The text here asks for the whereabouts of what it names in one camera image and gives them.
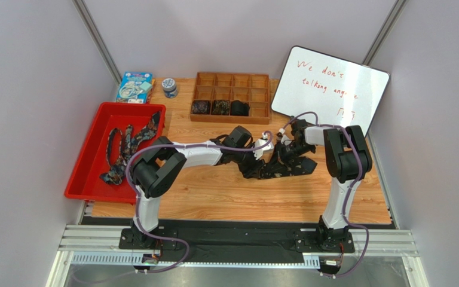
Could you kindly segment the black floral necktie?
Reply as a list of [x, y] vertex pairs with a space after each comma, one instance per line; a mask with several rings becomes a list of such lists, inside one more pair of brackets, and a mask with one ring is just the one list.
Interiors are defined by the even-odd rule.
[[255, 179], [275, 179], [290, 176], [310, 175], [317, 167], [317, 163], [308, 157], [297, 157], [289, 163], [279, 162], [279, 158], [273, 156], [269, 162], [261, 160], [244, 174], [244, 177]]

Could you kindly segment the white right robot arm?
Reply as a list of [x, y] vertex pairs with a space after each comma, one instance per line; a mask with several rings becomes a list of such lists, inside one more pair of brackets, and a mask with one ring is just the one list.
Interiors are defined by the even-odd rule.
[[315, 232], [315, 244], [323, 251], [338, 250], [350, 237], [351, 203], [361, 181], [372, 169], [371, 153], [360, 126], [309, 126], [305, 120], [300, 122], [302, 138], [298, 142], [324, 146], [327, 170], [332, 177], [329, 200]]

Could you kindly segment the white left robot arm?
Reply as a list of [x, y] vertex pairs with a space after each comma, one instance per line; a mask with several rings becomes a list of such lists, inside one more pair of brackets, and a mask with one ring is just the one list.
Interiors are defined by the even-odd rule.
[[227, 163], [255, 163], [271, 143], [270, 134], [257, 141], [248, 130], [236, 127], [230, 134], [200, 143], [172, 142], [158, 138], [150, 146], [136, 152], [127, 162], [125, 176], [136, 194], [133, 228], [143, 237], [164, 240], [153, 235], [158, 227], [158, 212], [163, 195], [172, 187], [183, 169], [218, 166]]

